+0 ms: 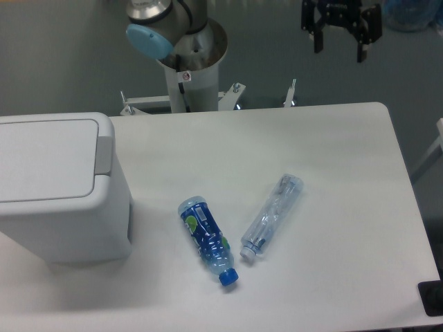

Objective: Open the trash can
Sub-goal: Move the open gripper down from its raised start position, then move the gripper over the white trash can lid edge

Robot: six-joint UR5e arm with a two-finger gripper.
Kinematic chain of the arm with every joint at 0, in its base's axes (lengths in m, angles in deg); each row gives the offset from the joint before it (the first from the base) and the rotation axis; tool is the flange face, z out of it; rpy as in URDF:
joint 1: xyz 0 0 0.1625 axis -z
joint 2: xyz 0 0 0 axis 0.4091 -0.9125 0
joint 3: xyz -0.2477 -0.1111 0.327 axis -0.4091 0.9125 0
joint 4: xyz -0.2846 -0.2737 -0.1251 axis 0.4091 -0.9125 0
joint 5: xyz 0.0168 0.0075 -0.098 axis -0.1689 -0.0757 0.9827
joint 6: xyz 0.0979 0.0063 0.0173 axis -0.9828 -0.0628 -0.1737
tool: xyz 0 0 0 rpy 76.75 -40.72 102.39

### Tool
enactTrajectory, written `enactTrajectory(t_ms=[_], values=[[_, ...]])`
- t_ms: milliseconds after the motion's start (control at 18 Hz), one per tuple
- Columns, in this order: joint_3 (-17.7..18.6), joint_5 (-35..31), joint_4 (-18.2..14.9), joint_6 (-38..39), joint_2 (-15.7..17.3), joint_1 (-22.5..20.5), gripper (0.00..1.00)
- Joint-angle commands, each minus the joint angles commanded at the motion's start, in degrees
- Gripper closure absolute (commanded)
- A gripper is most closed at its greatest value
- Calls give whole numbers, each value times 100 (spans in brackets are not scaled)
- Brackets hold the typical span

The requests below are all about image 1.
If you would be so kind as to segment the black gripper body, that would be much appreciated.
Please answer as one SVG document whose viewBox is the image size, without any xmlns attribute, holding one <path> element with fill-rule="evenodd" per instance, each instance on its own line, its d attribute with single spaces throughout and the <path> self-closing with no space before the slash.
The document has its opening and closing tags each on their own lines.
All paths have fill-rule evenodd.
<svg viewBox="0 0 443 332">
<path fill-rule="evenodd" d="M 325 25 L 353 28 L 359 8 L 363 9 L 362 1 L 326 1 Z"/>
</svg>

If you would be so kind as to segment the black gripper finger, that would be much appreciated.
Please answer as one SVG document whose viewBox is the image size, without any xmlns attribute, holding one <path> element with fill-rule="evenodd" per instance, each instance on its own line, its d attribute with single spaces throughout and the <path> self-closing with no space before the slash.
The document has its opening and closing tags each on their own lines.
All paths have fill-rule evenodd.
<svg viewBox="0 0 443 332">
<path fill-rule="evenodd" d="M 376 3 L 365 10 L 359 8 L 357 13 L 353 35 L 358 42 L 357 62 L 361 63 L 367 57 L 368 46 L 375 43 L 383 34 L 381 5 Z"/>
<path fill-rule="evenodd" d="M 323 28 L 326 23 L 326 1 L 302 1 L 301 28 L 314 41 L 314 52 L 323 50 Z"/>
</svg>

